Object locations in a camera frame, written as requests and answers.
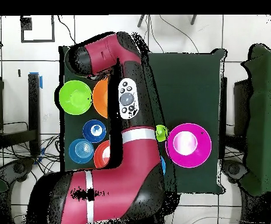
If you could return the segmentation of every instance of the white tile floor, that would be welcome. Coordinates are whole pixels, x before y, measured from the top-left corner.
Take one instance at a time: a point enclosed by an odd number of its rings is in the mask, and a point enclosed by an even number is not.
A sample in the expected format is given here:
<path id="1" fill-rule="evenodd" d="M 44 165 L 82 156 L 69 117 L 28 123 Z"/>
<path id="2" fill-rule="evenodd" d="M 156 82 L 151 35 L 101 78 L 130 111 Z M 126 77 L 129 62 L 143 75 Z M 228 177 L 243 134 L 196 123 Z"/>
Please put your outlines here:
<path id="1" fill-rule="evenodd" d="M 233 125 L 233 86 L 235 82 L 248 77 L 240 62 L 247 59 L 249 48 L 254 43 L 264 43 L 271 48 L 271 16 L 198 15 L 193 26 L 190 25 L 192 15 L 161 17 L 163 20 L 159 15 L 151 15 L 149 47 L 153 53 L 161 53 L 160 46 L 167 53 L 197 52 L 189 38 L 164 20 L 186 33 L 200 53 L 210 53 L 216 48 L 225 48 L 228 51 L 224 71 L 228 78 L 227 124 Z M 77 43 L 108 31 L 137 32 L 144 37 L 147 25 L 144 19 L 138 28 L 139 18 L 140 15 L 60 16 Z M 34 29 L 25 31 L 26 39 L 46 39 L 51 32 L 49 20 L 50 16 L 32 16 Z M 43 88 L 40 89 L 41 133 L 49 134 L 42 135 L 42 139 L 52 134 L 57 135 L 60 131 L 59 111 L 54 104 L 54 91 L 58 86 L 58 62 L 54 61 L 59 59 L 58 46 L 73 44 L 67 28 L 58 21 L 57 16 L 54 16 L 54 21 L 54 43 L 21 43 L 19 16 L 0 17 L 0 41 L 4 45 L 0 52 L 0 76 L 5 81 L 4 122 L 28 121 L 27 74 L 38 72 L 43 76 Z M 18 69 L 21 71 L 21 77 L 18 76 Z M 24 129 L 24 124 L 17 124 L 8 128 L 6 126 L 5 131 Z M 227 127 L 227 132 L 233 133 L 233 127 Z M 54 145 L 51 145 L 49 153 L 57 154 L 56 152 Z M 0 166 L 8 161 L 7 158 L 4 161 L 0 159 Z M 59 169 L 58 163 L 52 167 L 54 171 Z M 41 176 L 37 166 L 33 168 L 33 172 L 38 178 Z M 29 174 L 25 182 L 16 182 L 12 194 L 13 216 L 25 214 L 35 182 L 32 174 Z M 183 194 L 180 206 L 172 215 L 166 217 L 166 224 L 238 224 L 241 213 L 240 191 L 236 185 L 230 184 L 223 174 L 221 183 L 226 189 L 223 195 Z M 22 224 L 22 220 L 22 216 L 15 218 L 17 224 Z"/>

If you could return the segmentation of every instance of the pink plate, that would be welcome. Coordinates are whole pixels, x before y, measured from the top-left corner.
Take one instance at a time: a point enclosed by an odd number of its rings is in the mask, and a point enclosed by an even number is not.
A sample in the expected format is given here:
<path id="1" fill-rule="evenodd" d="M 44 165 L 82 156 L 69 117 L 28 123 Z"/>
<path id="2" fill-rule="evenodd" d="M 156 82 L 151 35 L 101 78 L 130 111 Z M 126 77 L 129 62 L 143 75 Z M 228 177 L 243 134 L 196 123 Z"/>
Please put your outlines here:
<path id="1" fill-rule="evenodd" d="M 180 167 L 197 167 L 211 152 L 211 139 L 207 131 L 197 124 L 181 124 L 169 134 L 166 153 Z"/>

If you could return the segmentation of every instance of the orange bowl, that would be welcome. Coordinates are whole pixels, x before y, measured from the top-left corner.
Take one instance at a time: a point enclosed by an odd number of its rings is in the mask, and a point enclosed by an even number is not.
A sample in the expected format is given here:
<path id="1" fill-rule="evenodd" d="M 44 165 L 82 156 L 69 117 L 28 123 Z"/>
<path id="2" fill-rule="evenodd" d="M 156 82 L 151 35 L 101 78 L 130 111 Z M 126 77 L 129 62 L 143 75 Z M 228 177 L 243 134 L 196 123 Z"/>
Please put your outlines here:
<path id="1" fill-rule="evenodd" d="M 107 118 L 107 82 L 109 78 L 100 80 L 93 90 L 93 105 L 96 111 Z"/>
<path id="2" fill-rule="evenodd" d="M 109 140 L 101 143 L 94 152 L 94 164 L 97 169 L 101 169 L 107 165 L 110 159 L 110 143 Z"/>

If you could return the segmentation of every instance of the blue bowl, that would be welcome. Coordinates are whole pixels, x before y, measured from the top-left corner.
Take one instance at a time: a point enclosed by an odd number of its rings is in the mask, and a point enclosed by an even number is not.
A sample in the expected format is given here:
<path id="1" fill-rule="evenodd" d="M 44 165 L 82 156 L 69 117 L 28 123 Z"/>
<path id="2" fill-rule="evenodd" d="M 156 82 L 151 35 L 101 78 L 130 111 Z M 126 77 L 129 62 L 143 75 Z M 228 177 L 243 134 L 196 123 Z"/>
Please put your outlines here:
<path id="1" fill-rule="evenodd" d="M 69 146 L 69 156 L 78 164 L 87 163 L 93 158 L 93 155 L 94 147 L 85 139 L 76 139 Z"/>
<path id="2" fill-rule="evenodd" d="M 89 120 L 82 129 L 84 138 L 89 142 L 101 142 L 106 135 L 106 128 L 103 122 L 99 120 Z"/>
<path id="3" fill-rule="evenodd" d="M 161 156 L 161 166 L 162 166 L 162 171 L 165 174 L 166 173 L 166 163 L 165 160 Z"/>

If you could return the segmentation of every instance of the green bowl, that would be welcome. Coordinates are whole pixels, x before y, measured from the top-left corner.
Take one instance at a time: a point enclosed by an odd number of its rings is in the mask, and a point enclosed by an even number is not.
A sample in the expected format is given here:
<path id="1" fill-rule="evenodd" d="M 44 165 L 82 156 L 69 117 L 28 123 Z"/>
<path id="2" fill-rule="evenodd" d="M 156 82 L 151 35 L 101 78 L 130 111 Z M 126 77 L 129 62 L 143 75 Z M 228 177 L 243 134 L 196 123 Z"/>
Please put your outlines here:
<path id="1" fill-rule="evenodd" d="M 91 89 L 80 80 L 70 80 L 61 88 L 59 102 L 66 113 L 71 115 L 83 114 L 92 105 Z"/>
<path id="2" fill-rule="evenodd" d="M 163 142 L 168 137 L 168 129 L 164 125 L 157 125 L 157 130 L 155 131 L 155 135 L 157 137 L 158 142 Z"/>

